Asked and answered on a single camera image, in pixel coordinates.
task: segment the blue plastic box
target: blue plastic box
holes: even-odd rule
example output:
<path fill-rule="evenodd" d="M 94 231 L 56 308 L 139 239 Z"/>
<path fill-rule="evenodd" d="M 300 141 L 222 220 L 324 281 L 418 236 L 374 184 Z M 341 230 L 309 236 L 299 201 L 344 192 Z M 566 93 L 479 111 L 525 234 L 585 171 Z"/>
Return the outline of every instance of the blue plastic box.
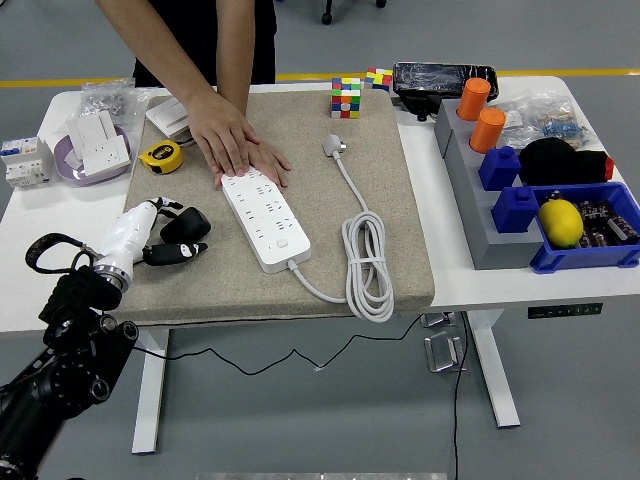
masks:
<path fill-rule="evenodd" d="M 596 183 L 589 185 L 559 185 L 533 187 L 538 203 L 542 205 L 547 195 L 559 190 L 565 200 L 578 204 L 585 200 L 608 200 L 618 215 L 624 217 L 629 224 L 640 232 L 640 209 L 626 185 L 618 182 Z M 570 268 L 590 268 L 618 266 L 636 267 L 639 263 L 640 245 L 620 245 L 612 247 L 575 248 L 554 250 L 544 235 L 544 244 L 531 260 L 531 267 L 536 273 L 553 273 L 556 270 Z"/>

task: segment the felt pad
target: felt pad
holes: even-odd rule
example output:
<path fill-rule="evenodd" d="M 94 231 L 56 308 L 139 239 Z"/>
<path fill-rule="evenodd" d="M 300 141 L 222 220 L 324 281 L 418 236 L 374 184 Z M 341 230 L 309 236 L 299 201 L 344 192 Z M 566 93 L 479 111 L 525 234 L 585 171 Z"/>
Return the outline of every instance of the felt pad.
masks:
<path fill-rule="evenodd" d="M 336 162 L 322 150 L 333 133 L 347 144 L 341 157 L 349 175 L 385 223 L 395 311 L 424 311 L 435 294 L 433 276 L 389 94 L 363 90 L 361 117 L 354 120 L 330 118 L 330 94 L 252 93 L 249 98 L 247 118 L 256 132 L 293 166 L 283 195 L 311 241 L 311 259 L 299 265 L 300 271 L 326 295 L 344 297 L 341 226 L 361 208 Z M 149 108 L 164 100 L 152 99 Z M 141 151 L 163 139 L 147 120 Z M 313 296 L 289 270 L 264 273 L 224 193 L 215 190 L 198 146 L 182 150 L 183 165 L 168 175 L 136 162 L 125 210 L 158 196 L 196 207 L 211 222 L 201 240 L 209 248 L 180 265 L 136 266 L 119 318 L 148 326 L 352 315 L 346 304 Z M 159 231 L 167 222 L 158 217 L 149 245 L 161 243 Z"/>

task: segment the white power strip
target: white power strip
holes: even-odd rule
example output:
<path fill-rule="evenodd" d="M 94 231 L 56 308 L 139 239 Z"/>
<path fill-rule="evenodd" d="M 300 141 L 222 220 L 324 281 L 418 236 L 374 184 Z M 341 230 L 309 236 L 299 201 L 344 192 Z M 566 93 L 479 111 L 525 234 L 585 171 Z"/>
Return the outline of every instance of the white power strip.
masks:
<path fill-rule="evenodd" d="M 311 258 L 307 235 L 276 184 L 259 170 L 251 167 L 243 177 L 223 175 L 222 190 L 266 273 L 286 269 L 288 260 Z"/>

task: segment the power cord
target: power cord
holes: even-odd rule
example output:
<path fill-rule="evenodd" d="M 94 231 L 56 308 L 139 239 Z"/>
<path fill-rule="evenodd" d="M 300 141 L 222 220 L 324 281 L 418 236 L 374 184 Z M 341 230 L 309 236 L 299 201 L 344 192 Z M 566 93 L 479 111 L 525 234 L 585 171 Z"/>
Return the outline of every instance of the power cord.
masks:
<path fill-rule="evenodd" d="M 227 363 L 228 365 L 231 365 L 232 367 L 234 367 L 236 370 L 238 370 L 240 373 L 247 375 L 249 377 L 255 376 L 255 375 L 259 375 L 267 370 L 269 370 L 272 367 L 275 367 L 276 365 L 288 360 L 289 358 L 291 358 L 294 355 L 299 356 L 300 358 L 306 360 L 307 362 L 311 363 L 315 368 L 315 371 L 320 371 L 322 369 L 324 369 L 327 365 L 329 365 L 331 362 L 333 362 L 342 352 L 344 352 L 349 345 L 351 345 L 351 342 L 353 342 L 356 338 L 362 338 L 365 340 L 374 340 L 374 341 L 402 341 L 404 340 L 407 335 L 409 334 L 409 332 L 411 331 L 411 329 L 415 326 L 416 323 L 418 323 L 418 320 L 420 320 L 420 318 L 422 317 L 422 315 L 419 315 L 413 322 L 411 322 L 411 324 L 409 325 L 409 327 L 405 330 L 405 332 L 400 336 L 400 337 L 369 337 L 367 335 L 353 335 L 349 341 L 340 349 L 338 350 L 329 360 L 327 360 L 326 362 L 320 364 L 315 362 L 314 360 L 312 360 L 311 358 L 307 357 L 306 355 L 300 353 L 297 349 L 293 348 L 287 355 L 285 355 L 284 357 L 282 357 L 279 360 L 276 360 L 275 362 L 272 362 L 270 364 L 268 364 L 267 366 L 253 371 L 253 372 L 248 372 L 247 370 L 243 369 L 241 366 L 239 366 L 237 363 L 225 358 L 224 356 L 222 356 L 221 354 L 219 354 L 218 352 L 216 352 L 213 348 L 209 347 L 209 348 L 205 348 L 203 350 L 200 350 L 198 352 L 189 352 L 189 353 L 183 353 L 181 355 L 177 355 L 175 357 L 169 357 L 169 356 L 165 356 L 165 355 L 160 355 L 158 353 L 155 352 L 151 352 L 149 350 L 146 350 L 144 348 L 140 348 L 140 347 L 133 347 L 134 350 L 137 350 L 139 352 L 142 353 L 146 353 L 147 355 L 151 355 L 153 357 L 156 358 L 161 358 L 163 360 L 167 360 L 167 361 L 176 361 L 176 360 L 180 360 L 186 357 L 196 357 L 199 355 L 203 355 L 207 352 L 212 353 L 213 355 L 215 355 L 216 357 L 218 357 L 220 360 L 222 360 L 223 362 Z M 469 333 L 467 330 L 467 317 L 466 317 L 466 313 L 462 312 L 462 323 L 464 325 L 464 353 L 462 354 L 462 360 L 460 361 L 460 370 L 458 370 L 458 376 L 456 379 L 456 386 L 454 389 L 454 397 L 453 397 L 453 450 L 454 450 L 454 456 L 455 456 L 455 470 L 454 470 L 454 479 L 458 480 L 458 469 L 459 469 L 459 457 L 458 457 L 458 390 L 460 387 L 460 379 L 462 376 L 462 370 L 464 368 L 464 362 L 467 358 L 467 352 L 469 350 Z"/>
<path fill-rule="evenodd" d="M 300 272 L 296 262 L 287 262 L 300 282 L 316 297 L 331 303 L 348 303 L 353 314 L 375 323 L 386 322 L 393 314 L 394 299 L 391 276 L 387 270 L 384 256 L 386 232 L 384 222 L 378 214 L 367 207 L 364 198 L 349 177 L 340 159 L 344 145 L 337 135 L 329 135 L 324 144 L 324 153 L 333 157 L 345 180 L 362 206 L 362 212 L 342 224 L 342 240 L 347 254 L 346 298 L 334 298 L 314 288 Z M 360 251 L 361 234 L 364 238 L 366 256 Z M 378 295 L 372 295 L 368 289 L 377 280 Z"/>
<path fill-rule="evenodd" d="M 291 350 L 291 352 L 289 352 L 287 355 L 282 357 L 280 360 L 276 360 L 275 362 L 270 363 L 266 367 L 263 367 L 263 368 L 261 368 L 259 370 L 254 371 L 254 372 L 246 371 L 241 366 L 239 366 L 237 363 L 232 362 L 231 360 L 223 357 L 222 355 L 220 355 L 218 352 L 216 352 L 211 347 L 205 348 L 205 349 L 200 350 L 198 352 L 183 353 L 183 354 L 177 355 L 175 357 L 169 357 L 169 356 L 165 356 L 165 355 L 160 355 L 158 353 L 151 352 L 149 350 L 146 350 L 146 349 L 140 348 L 140 347 L 133 347 L 133 349 L 137 350 L 139 352 L 146 353 L 147 355 L 151 355 L 152 357 L 161 358 L 162 360 L 167 360 L 167 361 L 180 360 L 180 359 L 185 358 L 185 357 L 196 357 L 198 355 L 202 355 L 204 353 L 209 352 L 209 353 L 212 353 L 213 355 L 215 355 L 216 357 L 218 357 L 223 362 L 225 362 L 225 363 L 231 365 L 232 367 L 236 368 L 240 373 L 243 373 L 244 375 L 247 375 L 249 377 L 252 377 L 254 375 L 259 375 L 260 373 L 263 373 L 263 372 L 269 370 L 270 368 L 275 367 L 276 365 L 284 362 L 285 360 L 289 359 L 293 355 L 297 355 L 300 358 L 302 358 L 302 359 L 306 360 L 307 362 L 311 363 L 315 367 L 314 368 L 315 371 L 320 371 L 323 368 L 325 368 L 327 365 L 329 365 L 331 362 L 333 362 L 338 357 L 338 355 L 340 355 L 342 352 L 344 352 L 347 349 L 347 347 L 349 347 L 349 345 L 351 345 L 351 342 L 353 342 L 356 338 L 362 338 L 364 340 L 382 341 L 382 342 L 387 342 L 387 341 L 396 341 L 397 342 L 397 341 L 404 340 L 406 338 L 406 336 L 409 334 L 409 332 L 411 331 L 411 329 L 413 328 L 413 326 L 416 323 L 418 323 L 418 320 L 420 320 L 421 316 L 422 315 L 419 315 L 418 318 L 416 318 L 413 322 L 411 322 L 411 325 L 409 325 L 409 327 L 405 330 L 405 332 L 400 337 L 369 337 L 367 335 L 359 335 L 359 334 L 353 335 L 349 339 L 349 341 L 340 350 L 338 350 L 335 353 L 335 355 L 333 355 L 329 360 L 327 360 L 326 362 L 324 362 L 322 364 L 315 362 L 311 358 L 309 358 L 306 355 L 300 353 L 297 349 L 293 348 Z"/>
<path fill-rule="evenodd" d="M 461 312 L 462 324 L 464 325 L 464 353 L 462 354 L 462 361 L 460 362 L 460 370 L 458 370 L 458 378 L 456 379 L 456 387 L 453 394 L 453 452 L 455 456 L 455 472 L 454 479 L 458 480 L 458 387 L 460 386 L 460 377 L 462 376 L 462 369 L 464 368 L 464 361 L 467 358 L 467 351 L 469 350 L 469 333 L 467 331 L 467 314 Z"/>

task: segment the hand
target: hand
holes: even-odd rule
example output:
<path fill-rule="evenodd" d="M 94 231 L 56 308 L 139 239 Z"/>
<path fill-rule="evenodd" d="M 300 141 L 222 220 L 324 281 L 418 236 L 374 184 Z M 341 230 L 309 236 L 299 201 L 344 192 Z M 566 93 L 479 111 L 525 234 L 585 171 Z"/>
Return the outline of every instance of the hand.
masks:
<path fill-rule="evenodd" d="M 260 170 L 269 180 L 275 183 L 280 190 L 289 185 L 287 183 L 286 172 L 291 170 L 291 165 L 284 155 L 264 141 L 258 144 L 247 142 L 247 149 L 251 165 Z M 224 172 L 216 174 L 216 188 L 222 185 L 223 174 Z"/>
<path fill-rule="evenodd" d="M 189 128 L 215 174 L 242 176 L 249 170 L 249 145 L 260 138 L 242 113 L 213 89 L 185 105 Z"/>

